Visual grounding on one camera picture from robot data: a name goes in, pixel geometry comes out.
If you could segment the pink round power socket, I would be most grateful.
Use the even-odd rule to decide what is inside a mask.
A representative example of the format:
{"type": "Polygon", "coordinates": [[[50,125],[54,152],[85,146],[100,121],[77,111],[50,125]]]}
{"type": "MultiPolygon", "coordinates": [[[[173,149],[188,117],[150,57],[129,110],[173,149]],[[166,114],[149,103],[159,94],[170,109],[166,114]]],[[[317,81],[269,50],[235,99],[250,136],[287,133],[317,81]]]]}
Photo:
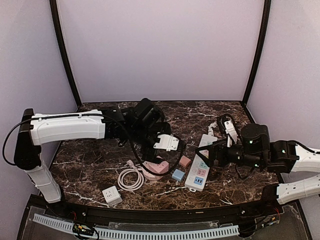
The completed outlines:
{"type": "Polygon", "coordinates": [[[149,181],[158,181],[163,178],[163,176],[156,176],[156,175],[153,175],[153,174],[146,172],[146,171],[143,171],[142,174],[145,177],[145,179],[147,179],[149,181]]]}

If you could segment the small circuit board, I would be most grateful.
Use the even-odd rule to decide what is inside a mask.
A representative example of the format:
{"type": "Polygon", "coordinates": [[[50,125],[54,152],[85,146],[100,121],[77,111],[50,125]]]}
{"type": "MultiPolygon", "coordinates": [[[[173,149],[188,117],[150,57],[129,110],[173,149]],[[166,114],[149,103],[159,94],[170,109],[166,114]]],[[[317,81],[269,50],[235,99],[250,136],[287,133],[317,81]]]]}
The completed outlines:
{"type": "Polygon", "coordinates": [[[86,236],[93,236],[95,233],[95,231],[90,227],[83,224],[77,224],[77,223],[73,224],[72,232],[76,235],[86,235],[86,236]]]}

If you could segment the pink cube socket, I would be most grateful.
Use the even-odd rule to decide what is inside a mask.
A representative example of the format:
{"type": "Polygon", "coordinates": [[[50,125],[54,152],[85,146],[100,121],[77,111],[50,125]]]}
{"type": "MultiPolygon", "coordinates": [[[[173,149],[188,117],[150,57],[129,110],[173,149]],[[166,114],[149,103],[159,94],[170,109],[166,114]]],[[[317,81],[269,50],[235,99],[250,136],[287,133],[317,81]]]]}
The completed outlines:
{"type": "Polygon", "coordinates": [[[143,165],[151,172],[157,174],[164,174],[169,170],[169,163],[167,161],[162,161],[161,163],[145,161],[143,165]]]}

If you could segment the left black frame post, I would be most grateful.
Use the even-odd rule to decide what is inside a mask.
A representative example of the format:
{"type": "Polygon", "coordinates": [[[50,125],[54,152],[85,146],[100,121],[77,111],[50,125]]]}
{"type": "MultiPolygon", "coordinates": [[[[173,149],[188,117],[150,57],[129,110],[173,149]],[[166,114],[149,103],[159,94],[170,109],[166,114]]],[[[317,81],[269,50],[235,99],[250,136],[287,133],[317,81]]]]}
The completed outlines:
{"type": "Polygon", "coordinates": [[[64,67],[64,71],[65,71],[67,81],[68,81],[73,99],[75,101],[75,104],[77,108],[80,108],[82,106],[82,101],[81,101],[78,88],[76,86],[76,81],[72,72],[69,56],[67,53],[67,48],[66,48],[66,44],[63,36],[63,31],[62,31],[62,24],[60,21],[60,15],[58,10],[58,1],[49,0],[49,4],[50,4],[50,11],[51,11],[51,17],[53,21],[54,32],[55,32],[55,36],[58,44],[60,57],[64,67]]]}

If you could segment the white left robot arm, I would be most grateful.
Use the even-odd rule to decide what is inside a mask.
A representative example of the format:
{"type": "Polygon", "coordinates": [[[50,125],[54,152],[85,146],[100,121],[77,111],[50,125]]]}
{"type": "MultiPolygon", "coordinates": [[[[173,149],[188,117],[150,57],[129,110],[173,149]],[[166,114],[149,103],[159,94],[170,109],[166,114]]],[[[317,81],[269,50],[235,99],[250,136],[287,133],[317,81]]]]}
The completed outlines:
{"type": "Polygon", "coordinates": [[[140,145],[142,156],[155,163],[158,150],[176,151],[180,142],[172,134],[170,124],[165,122],[163,111],[147,98],[133,107],[115,106],[78,113],[35,114],[28,108],[13,129],[18,129],[18,134],[10,165],[25,171],[49,204],[60,202],[63,195],[41,159],[43,144],[117,139],[119,146],[140,145]]]}

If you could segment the white cube socket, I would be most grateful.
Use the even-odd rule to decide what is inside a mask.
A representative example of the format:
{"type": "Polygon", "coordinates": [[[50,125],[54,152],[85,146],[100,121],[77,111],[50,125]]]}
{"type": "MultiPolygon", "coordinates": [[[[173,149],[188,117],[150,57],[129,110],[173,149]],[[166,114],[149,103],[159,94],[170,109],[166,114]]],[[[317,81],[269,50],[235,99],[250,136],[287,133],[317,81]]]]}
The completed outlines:
{"type": "Polygon", "coordinates": [[[119,194],[116,186],[111,186],[109,188],[104,189],[102,191],[102,194],[106,203],[111,207],[123,202],[123,199],[119,194]]]}

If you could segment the black frame post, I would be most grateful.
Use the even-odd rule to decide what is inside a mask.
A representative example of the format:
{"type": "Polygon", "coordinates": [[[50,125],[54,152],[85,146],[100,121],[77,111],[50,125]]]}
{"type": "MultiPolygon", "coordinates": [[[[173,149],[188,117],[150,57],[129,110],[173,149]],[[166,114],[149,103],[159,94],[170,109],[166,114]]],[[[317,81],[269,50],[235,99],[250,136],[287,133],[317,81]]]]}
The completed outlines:
{"type": "Polygon", "coordinates": [[[260,23],[260,28],[259,28],[257,44],[256,44],[256,48],[255,48],[255,53],[254,53],[248,81],[247,81],[244,95],[243,95],[243,98],[241,101],[243,107],[246,107],[249,102],[250,95],[251,95],[253,85],[255,82],[255,78],[256,78],[256,75],[258,72],[258,67],[260,64],[261,55],[263,52],[265,38],[266,38],[266,34],[267,34],[267,29],[268,29],[271,4],[272,4],[271,0],[265,0],[263,2],[263,11],[262,11],[262,17],[261,17],[261,23],[260,23]]]}
{"type": "Polygon", "coordinates": [[[58,1],[49,0],[49,4],[50,4],[50,11],[51,11],[51,17],[53,21],[54,32],[55,32],[55,36],[58,44],[60,57],[64,67],[64,71],[65,71],[67,81],[68,81],[73,99],[75,101],[75,104],[77,108],[80,108],[82,106],[82,101],[81,101],[78,88],[76,86],[76,81],[72,72],[69,56],[67,53],[67,48],[66,48],[66,44],[63,36],[63,31],[62,31],[62,24],[60,21],[60,15],[58,10],[58,1]]]}

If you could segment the blue plug adapter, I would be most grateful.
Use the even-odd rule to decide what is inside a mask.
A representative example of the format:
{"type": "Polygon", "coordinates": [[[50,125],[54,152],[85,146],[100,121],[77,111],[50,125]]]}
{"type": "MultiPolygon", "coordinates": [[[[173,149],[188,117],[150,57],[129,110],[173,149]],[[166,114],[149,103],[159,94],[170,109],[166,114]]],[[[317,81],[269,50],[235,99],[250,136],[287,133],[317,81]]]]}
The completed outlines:
{"type": "Polygon", "coordinates": [[[171,178],[173,180],[175,180],[176,185],[180,185],[180,183],[183,181],[184,177],[185,177],[185,172],[181,171],[179,169],[175,169],[172,176],[171,176],[171,178]]]}

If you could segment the black front table rail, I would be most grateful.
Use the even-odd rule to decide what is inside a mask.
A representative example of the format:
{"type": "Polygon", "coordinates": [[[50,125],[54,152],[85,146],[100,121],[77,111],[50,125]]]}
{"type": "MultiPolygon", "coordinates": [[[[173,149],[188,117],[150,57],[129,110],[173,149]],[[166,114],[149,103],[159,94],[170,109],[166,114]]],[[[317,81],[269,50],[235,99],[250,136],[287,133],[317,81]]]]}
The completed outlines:
{"type": "Polygon", "coordinates": [[[276,214],[275,207],[261,201],[230,206],[189,210],[129,210],[62,202],[55,208],[63,217],[92,224],[109,222],[138,224],[174,224],[218,221],[251,223],[257,218],[276,214]]]}

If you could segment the white multicolour power strip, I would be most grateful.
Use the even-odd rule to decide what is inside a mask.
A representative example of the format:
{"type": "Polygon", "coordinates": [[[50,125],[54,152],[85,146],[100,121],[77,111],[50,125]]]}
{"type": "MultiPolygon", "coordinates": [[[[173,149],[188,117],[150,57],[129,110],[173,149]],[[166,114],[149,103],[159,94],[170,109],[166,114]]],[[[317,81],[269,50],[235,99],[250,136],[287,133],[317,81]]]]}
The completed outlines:
{"type": "MultiPolygon", "coordinates": [[[[211,145],[217,140],[218,138],[215,136],[203,134],[198,147],[211,145]]],[[[209,170],[210,168],[206,163],[196,154],[185,179],[184,186],[188,188],[190,192],[202,192],[206,185],[209,170]]]]}

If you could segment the right black frame post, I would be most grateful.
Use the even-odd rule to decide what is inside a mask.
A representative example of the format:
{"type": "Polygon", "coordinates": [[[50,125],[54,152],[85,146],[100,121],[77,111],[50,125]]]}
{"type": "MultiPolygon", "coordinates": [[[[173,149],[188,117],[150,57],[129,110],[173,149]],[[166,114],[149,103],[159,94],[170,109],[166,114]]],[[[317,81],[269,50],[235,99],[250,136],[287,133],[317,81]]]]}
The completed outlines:
{"type": "Polygon", "coordinates": [[[243,95],[243,98],[241,101],[243,107],[246,107],[249,102],[250,95],[251,95],[253,85],[255,82],[255,78],[256,78],[256,75],[258,72],[258,67],[260,64],[261,55],[263,52],[265,38],[266,38],[266,34],[267,34],[267,29],[268,29],[271,4],[272,4],[271,0],[265,0],[263,2],[263,11],[262,11],[262,17],[261,17],[261,23],[260,23],[260,28],[259,28],[257,44],[256,44],[256,48],[255,48],[255,53],[254,53],[248,81],[247,81],[244,95],[243,95]]]}

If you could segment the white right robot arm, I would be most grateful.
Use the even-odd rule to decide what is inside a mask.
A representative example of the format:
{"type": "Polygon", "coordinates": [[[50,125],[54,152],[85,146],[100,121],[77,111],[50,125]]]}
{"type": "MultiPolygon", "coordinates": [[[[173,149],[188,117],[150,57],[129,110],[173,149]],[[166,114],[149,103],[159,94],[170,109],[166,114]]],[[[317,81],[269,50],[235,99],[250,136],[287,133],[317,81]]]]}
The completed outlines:
{"type": "Polygon", "coordinates": [[[208,167],[217,162],[219,167],[229,163],[236,167],[246,166],[251,170],[266,170],[271,173],[313,172],[316,175],[291,183],[267,185],[262,190],[264,202],[288,202],[318,195],[320,193],[320,151],[311,149],[296,140],[270,141],[266,125],[250,123],[240,132],[240,143],[232,144],[227,139],[195,150],[208,167]]]}

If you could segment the pink plug adapter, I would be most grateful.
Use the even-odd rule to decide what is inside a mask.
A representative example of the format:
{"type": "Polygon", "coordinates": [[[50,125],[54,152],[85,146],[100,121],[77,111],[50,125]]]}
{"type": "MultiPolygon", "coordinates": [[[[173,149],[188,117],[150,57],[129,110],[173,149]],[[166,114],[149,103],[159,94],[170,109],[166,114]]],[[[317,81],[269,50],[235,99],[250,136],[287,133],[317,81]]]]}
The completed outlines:
{"type": "Polygon", "coordinates": [[[191,162],[192,161],[188,157],[183,155],[179,160],[179,165],[184,168],[187,168],[191,164],[191,162]]]}

